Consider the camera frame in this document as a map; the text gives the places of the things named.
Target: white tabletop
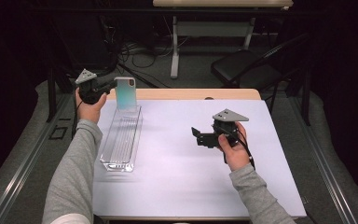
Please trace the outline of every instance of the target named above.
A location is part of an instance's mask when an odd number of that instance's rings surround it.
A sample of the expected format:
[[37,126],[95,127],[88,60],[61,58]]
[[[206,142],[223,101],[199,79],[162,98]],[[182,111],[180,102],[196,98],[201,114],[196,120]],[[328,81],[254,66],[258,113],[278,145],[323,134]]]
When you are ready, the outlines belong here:
[[[292,217],[305,210],[264,101],[139,100],[143,126],[132,173],[107,172],[95,162],[94,214],[129,219],[244,219],[249,216],[232,187],[229,168],[216,148],[197,145],[191,127],[213,131],[212,115],[228,108],[242,122],[256,171]],[[99,126],[103,142],[116,108],[109,100]]]

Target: gray sleeve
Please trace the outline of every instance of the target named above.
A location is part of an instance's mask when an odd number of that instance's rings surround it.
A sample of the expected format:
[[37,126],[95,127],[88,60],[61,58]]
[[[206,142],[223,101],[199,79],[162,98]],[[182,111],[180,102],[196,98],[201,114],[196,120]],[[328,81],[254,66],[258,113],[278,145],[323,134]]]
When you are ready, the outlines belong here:
[[232,172],[230,177],[254,224],[295,223],[251,164]]
[[90,223],[93,221],[94,161],[103,134],[95,123],[85,119],[78,122],[76,129],[48,187],[43,223],[67,214],[81,214]]

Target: person's right hand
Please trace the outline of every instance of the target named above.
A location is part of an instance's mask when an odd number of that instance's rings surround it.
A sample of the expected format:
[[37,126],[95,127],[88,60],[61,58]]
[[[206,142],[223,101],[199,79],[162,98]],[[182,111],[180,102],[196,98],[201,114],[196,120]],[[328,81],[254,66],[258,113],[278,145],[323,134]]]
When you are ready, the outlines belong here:
[[76,105],[77,105],[77,114],[80,119],[88,119],[94,123],[98,123],[101,116],[101,109],[106,103],[106,93],[104,93],[100,100],[94,105],[88,105],[84,103],[79,95],[79,88],[76,89]]
[[[243,128],[239,122],[235,122],[235,124],[237,125],[238,131],[242,133],[238,133],[238,137],[244,142],[244,138],[246,138],[245,128]],[[231,171],[236,171],[250,162],[246,149],[240,143],[231,147],[224,134],[219,135],[218,141],[220,145],[219,149],[226,154],[226,161]]]

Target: rectangular plastic tray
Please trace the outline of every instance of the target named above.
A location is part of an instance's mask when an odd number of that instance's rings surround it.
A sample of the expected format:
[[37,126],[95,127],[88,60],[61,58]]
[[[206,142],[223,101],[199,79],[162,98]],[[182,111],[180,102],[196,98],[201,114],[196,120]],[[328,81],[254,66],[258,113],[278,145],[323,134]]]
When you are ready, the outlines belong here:
[[142,121],[139,105],[134,111],[116,110],[100,158],[107,171],[133,171]]

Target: black chair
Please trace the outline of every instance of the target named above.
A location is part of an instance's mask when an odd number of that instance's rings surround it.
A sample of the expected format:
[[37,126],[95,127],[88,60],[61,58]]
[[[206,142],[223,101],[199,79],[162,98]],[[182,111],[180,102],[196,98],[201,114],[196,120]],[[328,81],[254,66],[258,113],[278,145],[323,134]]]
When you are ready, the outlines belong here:
[[270,97],[272,112],[278,85],[298,73],[301,50],[308,34],[299,35],[258,56],[248,49],[241,49],[213,62],[211,72],[223,83],[222,88],[247,88],[265,91],[274,87]]

